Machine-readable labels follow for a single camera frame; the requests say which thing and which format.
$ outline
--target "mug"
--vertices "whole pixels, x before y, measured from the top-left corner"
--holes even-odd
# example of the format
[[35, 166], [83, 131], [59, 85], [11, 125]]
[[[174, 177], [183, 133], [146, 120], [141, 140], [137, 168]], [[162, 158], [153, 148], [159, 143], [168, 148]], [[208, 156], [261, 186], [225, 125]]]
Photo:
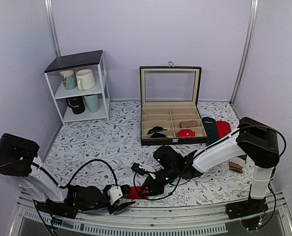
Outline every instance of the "mug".
[[76, 115], [81, 114], [86, 110], [82, 97], [66, 98], [66, 103]]
[[99, 105], [98, 105], [98, 95], [87, 95], [84, 96], [85, 97], [85, 101], [88, 105], [89, 111], [94, 113], [97, 112], [99, 109]]
[[75, 71], [73, 69], [61, 71], [59, 74], [66, 90], [71, 90], [77, 87]]
[[96, 85], [95, 78], [91, 69], [79, 70], [76, 73], [79, 90], [90, 89]]

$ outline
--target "sunglasses organizer box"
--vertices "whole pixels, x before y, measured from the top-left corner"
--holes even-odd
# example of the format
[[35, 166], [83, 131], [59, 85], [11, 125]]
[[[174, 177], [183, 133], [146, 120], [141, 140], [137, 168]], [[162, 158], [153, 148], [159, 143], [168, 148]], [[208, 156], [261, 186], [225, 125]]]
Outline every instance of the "sunglasses organizer box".
[[[141, 66], [139, 70], [141, 145], [206, 143], [197, 109], [201, 67]], [[185, 129], [190, 130], [190, 137], [179, 134]]]

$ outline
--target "black mug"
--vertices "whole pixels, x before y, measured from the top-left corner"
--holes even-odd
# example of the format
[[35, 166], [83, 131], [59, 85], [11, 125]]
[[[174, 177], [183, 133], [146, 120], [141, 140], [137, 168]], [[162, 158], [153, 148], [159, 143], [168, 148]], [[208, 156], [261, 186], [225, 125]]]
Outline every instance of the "black mug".
[[82, 97], [66, 98], [66, 103], [76, 115], [85, 111], [85, 104], [83, 103]]

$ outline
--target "wall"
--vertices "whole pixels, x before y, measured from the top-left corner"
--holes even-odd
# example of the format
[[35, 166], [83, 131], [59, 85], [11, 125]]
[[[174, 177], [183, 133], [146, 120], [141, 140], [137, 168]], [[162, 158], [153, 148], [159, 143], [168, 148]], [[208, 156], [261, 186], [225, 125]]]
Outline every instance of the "wall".
[[251, 1], [56, 0], [62, 55], [103, 49], [110, 95], [140, 99], [139, 66], [202, 67], [200, 100], [229, 101]]
[[[44, 1], [0, 0], [0, 137], [34, 140], [41, 156], [61, 123], [42, 73], [54, 58]], [[0, 175], [0, 236], [9, 234], [19, 194]]]
[[292, 214], [292, 0], [260, 1], [235, 108], [240, 117], [252, 117], [285, 135], [288, 148], [274, 185], [283, 190]]

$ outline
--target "shelf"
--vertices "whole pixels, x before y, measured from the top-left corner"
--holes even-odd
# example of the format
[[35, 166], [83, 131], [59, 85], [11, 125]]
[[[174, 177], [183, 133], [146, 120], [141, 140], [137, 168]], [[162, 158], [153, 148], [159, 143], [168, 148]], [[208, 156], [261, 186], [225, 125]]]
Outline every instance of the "shelf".
[[93, 95], [93, 94], [99, 94], [103, 93], [105, 88], [105, 82], [106, 82], [106, 76], [102, 76], [102, 82], [103, 82], [103, 89], [101, 89], [101, 84], [100, 84], [100, 79], [96, 78], [96, 85], [93, 86], [90, 89], [86, 89], [83, 91], [80, 91], [78, 87], [75, 87], [74, 89], [71, 90], [66, 90], [64, 88], [63, 83], [59, 85], [56, 93], [55, 93], [55, 99], [62, 99], [62, 98], [67, 98], [67, 97], [77, 97], [77, 96], [85, 96], [85, 95]]
[[44, 73], [66, 70], [81, 66], [98, 65], [101, 63], [102, 55], [103, 50], [98, 50], [58, 57], [52, 61]]
[[[95, 113], [91, 113], [89, 111], [89, 108], [87, 107], [86, 103], [85, 103], [86, 110], [84, 111], [84, 113], [81, 113], [79, 115], [75, 115], [74, 113], [72, 113], [72, 109], [67, 107], [67, 110], [66, 110], [65, 115], [64, 115], [64, 122], [107, 118], [107, 115], [105, 113], [103, 99], [99, 99], [98, 103], [99, 103], [99, 110]], [[106, 99], [106, 105], [107, 105], [107, 112], [109, 112], [109, 109], [110, 109], [110, 99], [109, 98]]]

